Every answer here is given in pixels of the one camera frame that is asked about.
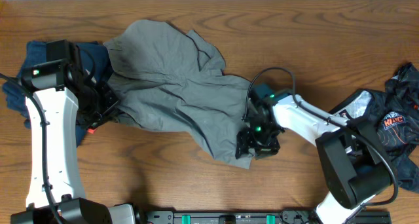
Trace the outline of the grey shorts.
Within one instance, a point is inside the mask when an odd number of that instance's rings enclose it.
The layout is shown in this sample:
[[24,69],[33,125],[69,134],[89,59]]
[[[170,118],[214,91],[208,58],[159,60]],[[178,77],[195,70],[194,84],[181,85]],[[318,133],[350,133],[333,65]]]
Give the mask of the grey shorts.
[[120,98],[117,122],[153,132],[186,132],[213,159],[249,168],[236,157],[249,81],[226,75],[218,49],[197,32],[138,20],[105,43]]

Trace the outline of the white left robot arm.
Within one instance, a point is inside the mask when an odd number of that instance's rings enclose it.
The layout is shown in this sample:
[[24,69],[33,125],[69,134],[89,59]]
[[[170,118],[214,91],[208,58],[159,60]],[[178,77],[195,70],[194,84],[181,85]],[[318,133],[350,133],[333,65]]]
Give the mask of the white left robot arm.
[[103,100],[81,64],[55,60],[22,72],[31,123],[31,183],[26,210],[11,223],[112,223],[109,208],[86,199],[77,162],[76,125],[103,122]]

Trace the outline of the black patterned jersey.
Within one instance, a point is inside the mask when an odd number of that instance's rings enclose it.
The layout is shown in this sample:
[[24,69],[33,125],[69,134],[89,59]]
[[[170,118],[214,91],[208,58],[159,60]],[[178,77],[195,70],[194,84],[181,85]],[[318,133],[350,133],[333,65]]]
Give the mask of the black patterned jersey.
[[418,147],[418,70],[411,62],[403,64],[384,88],[360,88],[330,114],[368,118],[396,169],[398,186],[417,193],[418,165],[409,156]]

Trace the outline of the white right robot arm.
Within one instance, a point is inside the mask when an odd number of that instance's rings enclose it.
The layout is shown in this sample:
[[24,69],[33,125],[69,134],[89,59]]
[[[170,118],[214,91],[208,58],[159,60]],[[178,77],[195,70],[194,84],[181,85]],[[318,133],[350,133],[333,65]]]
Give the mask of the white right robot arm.
[[282,212],[282,223],[374,223],[362,214],[372,198],[396,182],[395,172],[373,126],[363,118],[334,116],[307,103],[292,90],[274,92],[260,84],[249,90],[237,134],[236,158],[254,151],[258,159],[276,155],[277,139],[293,131],[317,149],[329,192],[311,211]]

